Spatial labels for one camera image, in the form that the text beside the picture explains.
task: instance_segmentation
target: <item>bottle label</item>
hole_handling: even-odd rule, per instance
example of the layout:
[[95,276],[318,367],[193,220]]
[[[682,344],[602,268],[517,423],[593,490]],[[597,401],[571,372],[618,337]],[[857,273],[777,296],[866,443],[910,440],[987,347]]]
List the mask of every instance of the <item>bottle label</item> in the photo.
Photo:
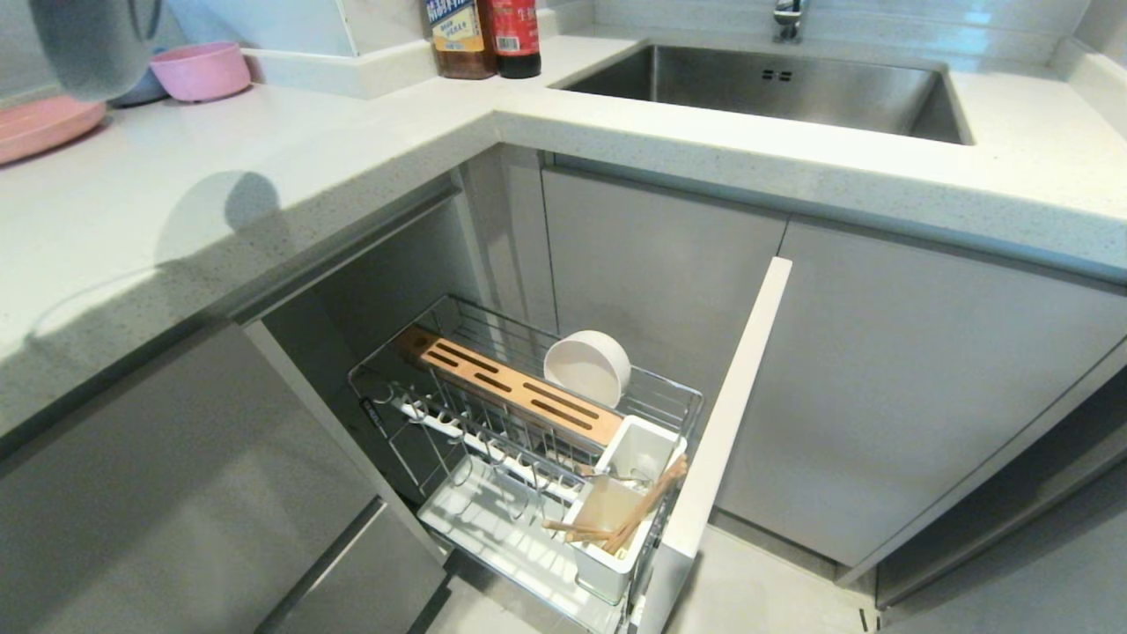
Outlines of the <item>bottle label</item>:
[[476,0],[426,0],[434,47],[476,53],[486,50]]
[[531,55],[540,52],[535,0],[492,0],[497,54]]

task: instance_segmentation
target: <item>pink plate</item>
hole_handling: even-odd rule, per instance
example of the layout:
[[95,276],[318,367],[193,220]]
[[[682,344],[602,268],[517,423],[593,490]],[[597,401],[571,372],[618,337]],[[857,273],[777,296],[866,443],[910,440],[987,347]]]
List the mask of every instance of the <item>pink plate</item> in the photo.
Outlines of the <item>pink plate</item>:
[[37,154],[89,132],[106,116],[106,104],[65,95],[0,110],[0,164]]

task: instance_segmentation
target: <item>white bowl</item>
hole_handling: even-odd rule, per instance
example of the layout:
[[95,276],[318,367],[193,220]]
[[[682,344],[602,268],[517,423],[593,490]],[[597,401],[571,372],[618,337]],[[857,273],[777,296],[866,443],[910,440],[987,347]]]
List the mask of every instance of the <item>white bowl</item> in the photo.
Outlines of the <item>white bowl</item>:
[[548,349],[544,378],[614,408],[630,385],[630,358],[619,342],[598,331],[579,331]]

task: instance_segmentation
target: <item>open cabinet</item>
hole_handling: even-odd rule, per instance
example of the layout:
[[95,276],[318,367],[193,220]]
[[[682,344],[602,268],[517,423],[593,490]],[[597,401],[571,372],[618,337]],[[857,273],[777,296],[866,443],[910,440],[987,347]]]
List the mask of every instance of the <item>open cabinet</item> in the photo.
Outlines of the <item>open cabinet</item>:
[[[307,408],[343,423],[444,548],[463,551],[588,631],[660,632],[696,557],[790,261],[771,259],[756,282],[738,342],[717,359],[727,374],[707,417],[695,390],[633,368],[610,414],[642,419],[669,439],[658,466],[683,453],[690,467],[619,553],[621,583],[605,586],[580,570],[584,550],[596,547],[566,543],[543,523],[574,519],[614,444],[544,426],[405,360],[405,338],[423,328],[459,359],[477,354],[542,381],[543,355],[560,333],[495,307],[512,291],[497,287],[505,235],[490,232],[488,217],[482,230],[477,211],[469,214],[461,194],[410,211],[399,229],[373,235],[247,330]],[[575,396],[556,391],[545,400],[556,405],[561,394]],[[650,486],[662,471],[646,474]]]

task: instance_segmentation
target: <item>stainless steel sink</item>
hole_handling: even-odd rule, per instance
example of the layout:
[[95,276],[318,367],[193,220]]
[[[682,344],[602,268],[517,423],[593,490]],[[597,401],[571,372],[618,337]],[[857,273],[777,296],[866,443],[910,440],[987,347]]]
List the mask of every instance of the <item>stainless steel sink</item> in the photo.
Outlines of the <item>stainless steel sink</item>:
[[934,70],[650,46],[564,89],[969,143]]

